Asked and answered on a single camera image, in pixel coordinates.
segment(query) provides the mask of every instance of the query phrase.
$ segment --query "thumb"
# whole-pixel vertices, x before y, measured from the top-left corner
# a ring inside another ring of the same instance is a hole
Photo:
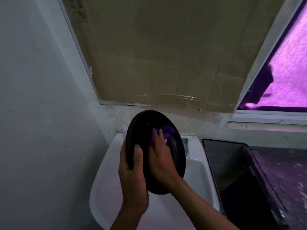
[[[143,150],[138,144],[134,146],[133,171],[143,171]]]

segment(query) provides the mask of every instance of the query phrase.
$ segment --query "white sink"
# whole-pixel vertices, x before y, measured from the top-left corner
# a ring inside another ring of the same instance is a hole
[[[184,180],[197,194],[220,211],[219,197],[202,144],[196,136],[182,136],[182,138],[189,140],[189,157],[186,158]],[[105,230],[111,227],[122,204],[118,166],[123,141],[122,133],[117,134],[113,139],[97,172],[90,194],[91,212]],[[149,192],[149,207],[137,229],[195,228],[171,194],[156,195]]]

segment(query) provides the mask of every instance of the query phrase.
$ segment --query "sticker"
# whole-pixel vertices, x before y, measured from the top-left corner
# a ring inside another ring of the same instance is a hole
[[[71,8],[73,19],[76,22],[88,22],[81,0],[68,0],[68,5]]]

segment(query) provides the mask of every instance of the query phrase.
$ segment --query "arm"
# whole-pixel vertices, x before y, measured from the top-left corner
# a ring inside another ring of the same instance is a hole
[[[155,130],[153,134],[155,134],[155,149],[150,146],[148,154],[150,170],[153,176],[177,199],[194,227],[197,230],[238,230],[178,175],[162,130],[159,130],[159,135]]]
[[[122,208],[110,230],[135,230],[149,205],[149,196],[143,174],[143,151],[139,145],[134,147],[133,170],[126,161],[126,140],[120,151],[118,174],[122,186]]]

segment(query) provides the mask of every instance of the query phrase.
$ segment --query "hand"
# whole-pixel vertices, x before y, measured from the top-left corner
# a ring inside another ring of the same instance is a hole
[[[152,145],[148,148],[149,167],[154,178],[170,191],[170,186],[180,179],[180,176],[175,168],[171,150],[166,145],[162,129],[159,130],[159,135],[153,129],[153,134],[154,148]]]
[[[148,208],[149,196],[143,174],[143,151],[139,145],[134,147],[133,163],[133,170],[130,170],[126,161],[125,139],[118,169],[123,196],[121,212],[133,213],[140,218]]]

